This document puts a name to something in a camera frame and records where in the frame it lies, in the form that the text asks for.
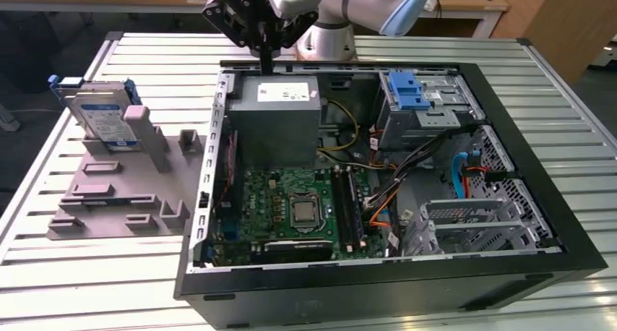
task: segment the slatted metal table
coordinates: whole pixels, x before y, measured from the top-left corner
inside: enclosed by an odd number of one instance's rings
[[[615,329],[617,144],[537,51],[514,40],[358,37],[357,54],[362,60],[479,65],[610,267],[501,310],[297,328]],[[294,57],[283,51],[281,58]],[[222,59],[250,56],[221,35],[125,33],[103,42],[85,78],[130,76],[162,131],[205,132]],[[45,239],[85,152],[82,134],[63,111],[0,220],[1,329],[205,330],[197,313],[171,299],[178,236]]]

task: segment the dark floor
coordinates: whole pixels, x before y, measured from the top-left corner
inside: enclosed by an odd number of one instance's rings
[[[139,14],[134,20],[127,14],[94,14],[93,24],[87,27],[83,24],[89,19],[87,16],[82,17],[75,13],[45,14],[45,16],[61,45],[61,50],[50,57],[50,66],[53,72],[62,76],[78,76],[85,73],[107,31],[213,32],[207,23],[197,15]],[[21,19],[18,24],[23,25],[23,18],[18,18]],[[35,26],[39,23],[39,19],[34,20],[26,27],[41,31]],[[47,91],[23,94],[2,77],[1,71],[0,99],[6,109],[10,111],[43,109],[45,111],[14,112],[13,116],[21,122],[19,130],[14,133],[0,130],[0,146],[5,149],[5,153],[0,154],[0,190],[18,187],[61,110],[57,99]],[[587,70],[572,88],[610,132],[617,135],[617,117],[611,102],[617,100],[617,72]],[[10,197],[9,192],[0,192],[0,214]]]

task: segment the green circuit board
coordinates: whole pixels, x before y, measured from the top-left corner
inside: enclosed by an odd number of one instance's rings
[[[335,211],[331,200],[329,169],[247,170],[243,178],[239,241],[325,239],[333,242],[331,259],[359,259],[382,255],[378,234],[366,236],[366,247],[353,252],[339,250]],[[358,197],[369,193],[367,175],[354,172]],[[314,202],[318,224],[298,228],[293,224],[291,205],[298,200]]]

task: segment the white label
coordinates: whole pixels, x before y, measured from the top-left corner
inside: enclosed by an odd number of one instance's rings
[[[393,232],[390,232],[387,235],[387,242],[391,244],[394,248],[398,249],[398,237],[395,237],[395,234]]]
[[[370,139],[367,141],[369,141],[369,144],[370,144],[370,149],[371,150],[378,150],[378,139],[375,139],[374,137],[370,137]]]
[[[439,98],[441,99],[441,95],[439,93],[423,93],[423,97],[425,98]]]
[[[117,147],[137,144],[133,131],[122,120],[123,114],[118,105],[81,105],[79,110],[101,141]]]
[[[309,101],[307,83],[261,83],[257,86],[258,102]]]

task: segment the wire bundle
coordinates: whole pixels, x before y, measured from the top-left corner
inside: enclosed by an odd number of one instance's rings
[[[374,220],[378,217],[378,213],[381,210],[385,208],[385,206],[390,203],[393,200],[395,194],[398,193],[398,187],[402,182],[402,180],[406,177],[406,174],[409,173],[409,170],[417,166],[418,163],[425,161],[437,151],[438,147],[443,143],[443,141],[451,137],[453,135],[462,134],[466,132],[473,132],[478,128],[478,124],[469,124],[465,126],[461,126],[457,129],[447,129],[443,130],[435,137],[433,137],[427,142],[425,142],[418,148],[415,148],[406,156],[405,160],[399,163],[398,167],[395,168],[394,172],[391,173],[391,178],[390,182],[385,185],[385,188],[373,196],[370,196],[367,199],[365,199],[365,202],[367,205],[371,205],[374,202],[377,202],[385,195],[387,197],[385,198],[383,203],[377,209],[377,212],[374,212],[370,220],[371,225],[385,225],[387,224],[378,223]]]
[[[359,137],[359,127],[357,125],[357,121],[355,121],[355,118],[353,116],[353,114],[347,111],[347,109],[343,107],[343,105],[341,105],[338,102],[335,102],[334,100],[327,100],[327,103],[331,103],[335,107],[338,107],[338,109],[346,114],[346,116],[349,117],[351,123],[354,123],[354,138],[350,140],[349,143],[346,143],[345,145],[339,145],[337,147],[321,147],[321,148],[317,148],[317,150],[319,152],[337,152],[337,151],[341,151],[341,150],[345,150],[346,148],[349,148],[351,145],[355,144],[357,142],[357,138]]]

